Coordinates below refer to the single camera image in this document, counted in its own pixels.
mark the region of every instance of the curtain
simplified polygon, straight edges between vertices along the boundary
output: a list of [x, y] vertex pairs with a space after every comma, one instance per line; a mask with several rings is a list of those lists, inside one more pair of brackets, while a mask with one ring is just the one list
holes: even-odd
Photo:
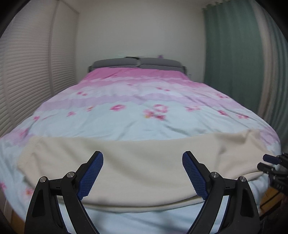
[[288, 43], [254, 0], [230, 0], [204, 9], [204, 82], [257, 113], [288, 151]]
[[288, 151], [288, 43], [271, 16], [263, 9], [272, 41], [276, 44], [276, 78], [273, 81], [272, 105], [266, 121], [277, 132], [282, 148]]
[[257, 113], [264, 60], [257, 20], [249, 0], [231, 0], [204, 9], [204, 83]]

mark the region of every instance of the screw head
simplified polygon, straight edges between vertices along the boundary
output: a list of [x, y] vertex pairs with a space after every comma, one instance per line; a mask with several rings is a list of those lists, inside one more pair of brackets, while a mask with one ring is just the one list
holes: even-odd
[[211, 172], [211, 176], [217, 178], [219, 177], [219, 174], [217, 172]]
[[242, 182], [246, 182], [247, 179], [244, 177], [244, 176], [240, 176], [239, 179], [242, 181]]
[[67, 173], [68, 178], [72, 178], [74, 175], [75, 175], [75, 173], [72, 171]]
[[46, 181], [46, 177], [45, 177], [45, 176], [41, 177], [39, 181], [40, 181], [41, 183], [45, 182], [45, 181]]

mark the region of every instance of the white bedsheet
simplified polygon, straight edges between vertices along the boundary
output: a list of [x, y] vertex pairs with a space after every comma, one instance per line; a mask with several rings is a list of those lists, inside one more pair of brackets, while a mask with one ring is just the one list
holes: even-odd
[[[180, 72], [96, 69], [78, 85], [43, 103], [33, 116], [0, 139], [0, 185], [12, 208], [25, 219], [33, 188], [16, 165], [33, 135], [146, 140], [236, 133], [251, 128], [260, 130], [268, 150], [275, 155], [281, 153], [279, 138], [265, 121], [231, 98], [190, 81]], [[259, 203], [268, 187], [267, 176], [251, 181], [250, 185]], [[89, 209], [88, 213], [102, 233], [172, 234], [185, 233], [201, 205], [136, 214]], [[69, 223], [67, 215], [63, 213], [63, 216]]]

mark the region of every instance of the green curtain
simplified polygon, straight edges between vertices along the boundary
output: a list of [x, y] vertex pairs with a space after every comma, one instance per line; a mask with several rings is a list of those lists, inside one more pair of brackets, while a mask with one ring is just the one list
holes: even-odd
[[258, 24], [249, 0], [208, 5], [204, 10], [204, 83], [257, 113], [264, 60]]
[[278, 66], [274, 81], [275, 102], [267, 122], [277, 132], [284, 151], [288, 151], [288, 43], [275, 21], [264, 10], [270, 35], [276, 44]]

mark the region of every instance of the cream blanket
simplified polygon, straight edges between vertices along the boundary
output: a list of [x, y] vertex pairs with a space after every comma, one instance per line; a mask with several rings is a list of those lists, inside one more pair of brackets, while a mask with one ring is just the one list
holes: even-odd
[[174, 140], [102, 141], [94, 138], [32, 137], [18, 167], [35, 187], [41, 176], [62, 178], [101, 151], [103, 167], [89, 196], [82, 202], [114, 212], [171, 209], [197, 203], [182, 165], [190, 150], [200, 163], [224, 178], [261, 175], [257, 164], [271, 154], [257, 130], [212, 133]]

